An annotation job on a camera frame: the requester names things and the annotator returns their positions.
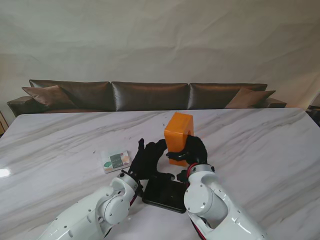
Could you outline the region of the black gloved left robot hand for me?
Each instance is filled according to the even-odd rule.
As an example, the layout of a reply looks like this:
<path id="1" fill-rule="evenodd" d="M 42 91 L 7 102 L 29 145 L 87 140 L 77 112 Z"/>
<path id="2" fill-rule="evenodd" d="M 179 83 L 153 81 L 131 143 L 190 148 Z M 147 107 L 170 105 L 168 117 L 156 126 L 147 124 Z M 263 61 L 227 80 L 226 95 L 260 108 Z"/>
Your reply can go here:
<path id="1" fill-rule="evenodd" d="M 160 139 L 158 142 L 149 142 L 145 145 L 145 140 L 141 138 L 138 141 L 138 150 L 128 174 L 135 180 L 149 180 L 153 177 L 174 180 L 175 176 L 173 174 L 157 170 L 158 162 L 166 149 L 165 139 Z"/>

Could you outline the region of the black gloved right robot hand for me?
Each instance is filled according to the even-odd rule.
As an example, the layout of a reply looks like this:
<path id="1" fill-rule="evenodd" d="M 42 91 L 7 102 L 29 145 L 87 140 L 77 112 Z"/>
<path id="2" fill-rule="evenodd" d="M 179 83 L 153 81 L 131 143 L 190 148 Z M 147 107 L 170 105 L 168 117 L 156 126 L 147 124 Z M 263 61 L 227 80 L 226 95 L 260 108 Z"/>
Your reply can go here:
<path id="1" fill-rule="evenodd" d="M 168 152 L 166 156 L 175 161 L 186 161 L 192 164 L 207 164 L 208 153 L 202 140 L 197 136 L 188 135 L 183 150 L 179 152 Z"/>

